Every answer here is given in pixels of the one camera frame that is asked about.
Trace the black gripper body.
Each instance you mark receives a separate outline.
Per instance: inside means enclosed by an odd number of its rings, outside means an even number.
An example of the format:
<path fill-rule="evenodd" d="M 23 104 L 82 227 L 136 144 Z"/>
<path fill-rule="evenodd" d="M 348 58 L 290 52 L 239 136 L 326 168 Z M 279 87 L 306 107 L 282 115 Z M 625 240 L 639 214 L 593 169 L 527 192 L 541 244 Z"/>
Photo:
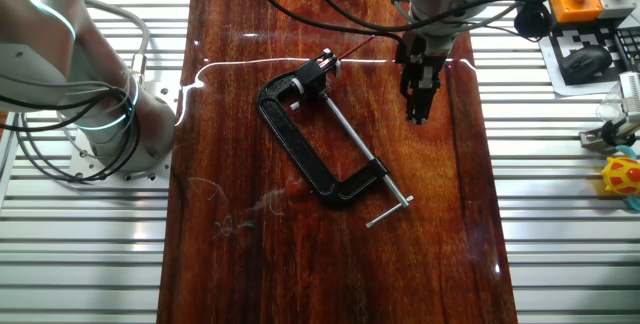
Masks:
<path fill-rule="evenodd" d="M 439 82 L 440 71 L 452 47 L 452 36 L 422 36 L 407 31 L 396 49 L 396 63 L 402 67 L 401 83 Z"/>

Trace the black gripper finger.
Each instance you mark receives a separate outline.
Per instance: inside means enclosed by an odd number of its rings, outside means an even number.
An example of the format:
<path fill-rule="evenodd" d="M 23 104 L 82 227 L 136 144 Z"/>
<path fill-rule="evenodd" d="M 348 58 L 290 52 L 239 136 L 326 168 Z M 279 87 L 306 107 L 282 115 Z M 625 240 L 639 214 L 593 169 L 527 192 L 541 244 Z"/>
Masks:
<path fill-rule="evenodd" d="M 420 120 L 421 124 L 425 124 L 427 119 L 429 118 L 434 97 L 439 88 L 440 88 L 440 80 L 437 78 L 431 78 L 429 81 L 425 82 L 421 86 L 422 95 L 423 95 L 423 99 L 422 99 L 423 113 L 422 113 L 422 118 Z"/>
<path fill-rule="evenodd" d="M 413 124 L 420 124 L 419 87 L 414 80 L 408 77 L 401 78 L 401 95 L 406 101 L 406 119 Z"/>

